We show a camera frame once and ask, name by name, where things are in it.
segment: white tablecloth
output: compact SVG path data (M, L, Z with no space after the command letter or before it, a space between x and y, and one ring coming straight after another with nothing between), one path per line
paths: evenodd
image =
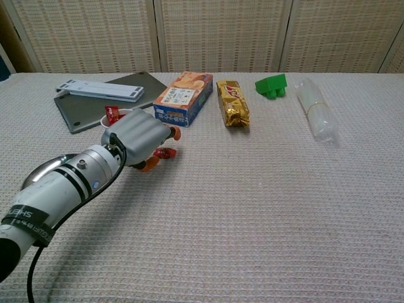
M239 81L249 131L224 127L215 88L166 142L175 159L126 168L62 226L37 265L36 301L404 302L404 74L291 73L274 101L254 90L269 75L214 74ZM37 165L100 143L101 126L69 133L54 88L119 76L0 85L0 216ZM304 76L340 122L338 149L313 140L294 91ZM0 284L1 302L27 301L34 252Z

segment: woven screen panel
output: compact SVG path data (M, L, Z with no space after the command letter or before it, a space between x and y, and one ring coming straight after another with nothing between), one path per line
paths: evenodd
M285 71L377 73L397 34L402 0L294 2Z
M277 71L285 3L163 0L168 70Z
M13 0L42 69L153 71L146 0Z
M401 41L390 60L386 73L404 73L404 40Z

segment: green plastic block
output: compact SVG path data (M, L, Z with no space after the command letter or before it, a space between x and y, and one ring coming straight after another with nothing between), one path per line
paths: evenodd
M286 83L285 74L278 74L255 82L256 91L269 99L285 96L286 86L288 84Z

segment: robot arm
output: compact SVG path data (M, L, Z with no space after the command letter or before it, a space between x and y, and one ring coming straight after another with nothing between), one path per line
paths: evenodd
M0 282L32 245L48 246L55 225L99 194L123 165L144 169L156 147L180 136L179 129L136 109L105 131L102 146L89 147L20 191L0 225Z

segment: gray laptop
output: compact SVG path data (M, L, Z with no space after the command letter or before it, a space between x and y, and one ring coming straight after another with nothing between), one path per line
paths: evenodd
M69 94L56 97L55 103L66 121L70 133L76 134L99 125L100 119L105 115L105 106L118 106L120 109L144 109L151 106L153 101L166 89L163 83L145 71L108 83L142 86L145 88L145 93L135 103Z

